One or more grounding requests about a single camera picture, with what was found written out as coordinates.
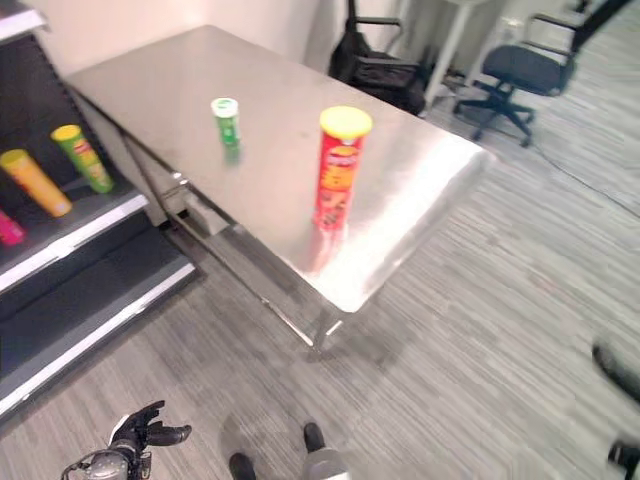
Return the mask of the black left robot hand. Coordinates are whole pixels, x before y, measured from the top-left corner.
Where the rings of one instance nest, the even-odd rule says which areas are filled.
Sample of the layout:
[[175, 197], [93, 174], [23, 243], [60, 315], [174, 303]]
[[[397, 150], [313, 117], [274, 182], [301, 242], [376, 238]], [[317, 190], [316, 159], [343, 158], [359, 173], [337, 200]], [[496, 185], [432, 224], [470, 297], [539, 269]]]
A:
[[111, 432], [109, 448], [141, 454], [149, 446], [169, 447], [185, 442], [192, 426], [168, 426], [157, 420], [164, 406], [164, 400], [156, 401], [122, 417]]

